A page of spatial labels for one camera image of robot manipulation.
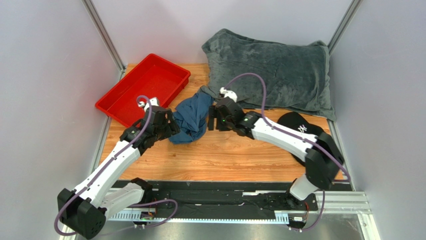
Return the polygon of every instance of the red plastic tray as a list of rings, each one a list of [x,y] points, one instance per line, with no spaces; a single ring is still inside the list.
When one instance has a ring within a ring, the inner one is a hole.
[[[136,103],[139,95],[157,97],[166,108],[188,84],[190,75],[190,71],[151,53],[95,106],[128,128],[144,117],[143,108]]]

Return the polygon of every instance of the white logo on cap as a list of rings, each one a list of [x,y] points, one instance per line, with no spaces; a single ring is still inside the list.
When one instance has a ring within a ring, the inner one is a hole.
[[[298,130],[301,131],[302,133],[305,133],[306,130],[308,130],[308,129],[305,127],[305,125],[300,125]]]

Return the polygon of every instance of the blue towel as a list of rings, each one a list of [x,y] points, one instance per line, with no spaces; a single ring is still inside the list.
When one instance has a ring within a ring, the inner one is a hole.
[[[180,132],[169,137],[170,142],[188,144],[201,138],[206,133],[206,117],[213,101],[214,99],[210,95],[198,92],[179,103],[173,116]]]

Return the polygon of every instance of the gray pillow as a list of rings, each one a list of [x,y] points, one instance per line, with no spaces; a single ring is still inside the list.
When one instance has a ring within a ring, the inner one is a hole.
[[[336,120],[330,102],[329,49],[317,41],[307,46],[260,41],[222,29],[203,44],[210,82],[201,91],[217,99],[219,89],[243,73],[256,73],[266,83],[266,108]],[[254,76],[235,81],[230,90],[243,108],[260,108],[262,85]]]

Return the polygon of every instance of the wooden surface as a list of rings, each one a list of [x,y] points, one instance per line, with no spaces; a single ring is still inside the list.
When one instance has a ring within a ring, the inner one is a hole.
[[[189,70],[191,77],[185,89],[171,102],[169,108],[173,111],[182,100],[192,97],[209,81],[207,64],[179,65]],[[127,72],[135,66],[129,64]],[[273,109],[265,111],[265,115],[276,122],[288,112]],[[330,133],[325,118],[304,114],[303,117]],[[112,120],[101,161],[113,150],[124,129]],[[120,179],[292,182],[304,172],[305,168],[290,153],[277,146],[238,136],[233,131],[215,130],[207,131],[201,139],[189,144],[173,145],[167,139],[156,142],[125,170]]]

